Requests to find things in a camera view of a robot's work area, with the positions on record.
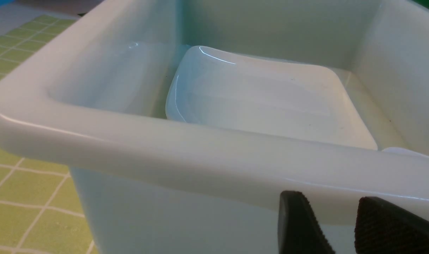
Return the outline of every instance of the white plastic piece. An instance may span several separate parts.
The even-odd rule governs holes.
[[[373,1],[181,1],[192,3],[185,9],[179,2],[104,1],[0,81],[0,147],[72,166],[100,253],[277,253],[282,190],[307,196],[338,253],[354,252],[351,238],[363,196],[379,196],[429,220],[429,159],[156,118],[164,117],[178,51],[186,43],[182,10],[198,14],[197,19],[186,16],[194,21],[190,25],[216,32],[210,35],[217,38],[216,45],[224,38],[228,43],[253,41],[274,56],[266,49],[275,39],[273,52],[285,46],[289,56],[300,57],[295,60],[347,65],[365,32],[358,24],[371,19],[362,7]],[[402,27],[400,22],[410,24],[415,17],[429,17],[429,12],[420,13],[411,1],[385,3],[388,8],[379,12],[389,20],[379,26],[385,28],[379,42],[401,42],[391,33],[401,31],[429,45],[429,20],[419,20],[422,29]],[[219,8],[208,8],[213,5]],[[266,15],[270,19],[257,17],[268,11],[273,11]],[[254,21],[237,31],[242,37],[235,29],[219,29],[238,28],[230,21],[239,19],[243,24]],[[350,31],[357,40],[348,40]],[[278,35],[294,39],[298,47]],[[135,42],[143,43],[132,47]],[[422,96],[429,94],[429,86],[423,93],[419,89],[421,76],[428,83],[429,69],[413,68],[429,56],[429,48],[400,50],[395,45],[403,44],[377,51],[366,65],[404,63],[392,67],[414,82],[405,83],[408,93],[399,97],[417,96],[429,105],[428,97]],[[417,61],[399,61],[402,56]],[[383,90],[389,88],[383,76],[401,78],[400,72],[390,75],[380,69],[382,76],[375,77],[384,81],[379,83]],[[364,77],[360,79],[370,86]],[[397,84],[389,91],[397,91]],[[393,108],[414,117],[407,109]],[[425,128],[414,130],[422,134],[429,121],[418,120]]]
[[[316,65],[193,47],[167,97],[168,119],[377,150],[339,77]]]
[[[411,155],[411,156],[420,156],[424,158],[429,158],[429,156],[421,153],[414,152],[412,150],[401,148],[401,147],[388,147],[382,150],[387,153],[401,154],[401,155]]]

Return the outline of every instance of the white soap dish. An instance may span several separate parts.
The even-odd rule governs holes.
[[[166,103],[168,119],[377,150],[330,69],[190,48]]]

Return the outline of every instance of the tiled surface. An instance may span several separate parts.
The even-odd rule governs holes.
[[[39,16],[0,36],[0,79],[75,21]]]
[[[73,22],[40,16],[0,36],[0,79]],[[98,252],[68,168],[0,149],[0,254],[15,253]]]

